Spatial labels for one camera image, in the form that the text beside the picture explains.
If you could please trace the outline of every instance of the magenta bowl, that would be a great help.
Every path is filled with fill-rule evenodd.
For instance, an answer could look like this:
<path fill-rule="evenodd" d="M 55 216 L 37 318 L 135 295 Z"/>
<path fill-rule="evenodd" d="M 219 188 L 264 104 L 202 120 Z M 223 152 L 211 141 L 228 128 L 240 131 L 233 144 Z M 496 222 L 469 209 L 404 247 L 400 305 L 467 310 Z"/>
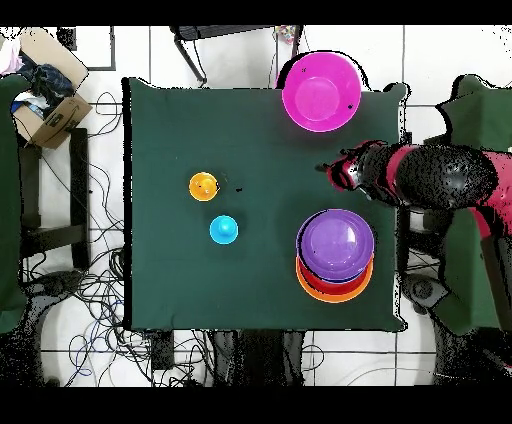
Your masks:
<path fill-rule="evenodd" d="M 293 64 L 282 98 L 286 112 L 302 128 L 332 131 L 356 113 L 361 83 L 354 66 L 342 55 L 314 52 Z"/>

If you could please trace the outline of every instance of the cardboard box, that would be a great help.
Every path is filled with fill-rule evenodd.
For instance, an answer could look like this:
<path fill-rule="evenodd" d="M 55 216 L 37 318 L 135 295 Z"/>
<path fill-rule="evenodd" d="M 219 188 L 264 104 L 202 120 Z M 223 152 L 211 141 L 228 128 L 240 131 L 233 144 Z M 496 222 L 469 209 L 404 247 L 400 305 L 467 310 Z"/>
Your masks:
<path fill-rule="evenodd" d="M 20 41 L 23 53 L 38 65 L 48 63 L 57 68 L 71 81 L 75 91 L 87 77 L 85 65 L 46 30 L 29 28 L 20 36 Z M 75 94 L 73 97 L 65 97 L 45 120 L 25 105 L 16 110 L 14 116 L 17 118 L 18 132 L 25 140 L 41 147 L 56 149 L 91 109 L 91 105 Z"/>

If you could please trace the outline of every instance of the black chair leg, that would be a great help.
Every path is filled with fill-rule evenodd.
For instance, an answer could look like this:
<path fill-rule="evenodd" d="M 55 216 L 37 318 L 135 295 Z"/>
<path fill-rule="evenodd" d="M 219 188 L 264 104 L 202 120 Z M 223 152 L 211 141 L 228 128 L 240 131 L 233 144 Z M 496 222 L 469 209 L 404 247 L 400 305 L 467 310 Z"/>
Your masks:
<path fill-rule="evenodd" d="M 190 69 L 192 69 L 192 72 L 196 76 L 197 80 L 200 83 L 206 84 L 206 78 L 201 75 L 201 73 L 199 72 L 199 69 L 197 69 L 195 63 L 192 61 L 192 59 L 190 58 L 189 54 L 185 50 L 185 47 L 183 47 L 183 44 L 181 44 L 181 40 L 178 38 L 178 36 L 174 37 L 174 44 L 176 44 L 176 47 L 178 48 L 178 50 L 180 51 L 181 55 L 183 56 L 183 58 L 188 63 L 188 66 L 190 67 Z"/>
<path fill-rule="evenodd" d="M 295 37 L 293 39 L 292 58 L 297 56 L 297 53 L 299 53 L 299 44 L 300 37 L 302 37 L 302 31 L 304 31 L 304 25 L 295 26 Z"/>

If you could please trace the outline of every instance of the purple bowl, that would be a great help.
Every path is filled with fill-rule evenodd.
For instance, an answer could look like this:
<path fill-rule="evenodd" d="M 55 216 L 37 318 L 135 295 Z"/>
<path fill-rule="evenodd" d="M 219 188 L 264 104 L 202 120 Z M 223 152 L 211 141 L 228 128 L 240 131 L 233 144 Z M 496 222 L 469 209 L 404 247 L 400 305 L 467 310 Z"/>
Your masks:
<path fill-rule="evenodd" d="M 322 280 L 344 283 L 359 275 L 370 261 L 374 239 L 359 215 L 327 209 L 311 216 L 297 235 L 297 255 Z"/>

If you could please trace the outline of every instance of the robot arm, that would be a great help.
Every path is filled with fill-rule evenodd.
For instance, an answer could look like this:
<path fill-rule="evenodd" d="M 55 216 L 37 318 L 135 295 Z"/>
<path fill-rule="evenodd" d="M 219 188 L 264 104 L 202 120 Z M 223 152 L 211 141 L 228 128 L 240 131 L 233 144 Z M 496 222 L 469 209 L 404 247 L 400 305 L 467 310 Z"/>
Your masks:
<path fill-rule="evenodd" d="M 496 256 L 512 296 L 512 154 L 466 146 L 388 146 L 367 141 L 323 165 L 338 190 L 361 189 L 392 206 L 470 208 L 482 238 L 497 238 Z"/>

